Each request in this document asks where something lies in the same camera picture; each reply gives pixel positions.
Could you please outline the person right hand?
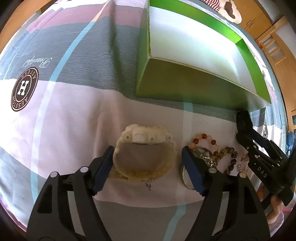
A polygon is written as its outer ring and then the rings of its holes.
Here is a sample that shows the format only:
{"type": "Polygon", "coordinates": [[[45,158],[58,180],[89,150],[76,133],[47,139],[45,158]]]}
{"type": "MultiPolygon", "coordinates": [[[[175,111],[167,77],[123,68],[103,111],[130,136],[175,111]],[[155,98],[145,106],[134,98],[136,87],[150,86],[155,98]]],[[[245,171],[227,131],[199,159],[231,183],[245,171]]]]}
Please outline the person right hand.
{"type": "MultiPolygon", "coordinates": [[[[264,184],[263,183],[260,184],[260,187],[257,190],[257,195],[260,201],[264,200],[264,184]]],[[[273,224],[276,223],[278,216],[282,213],[282,210],[284,208],[284,204],[282,200],[276,195],[273,195],[270,198],[270,204],[273,209],[266,217],[268,226],[272,226],[273,224]]]]}

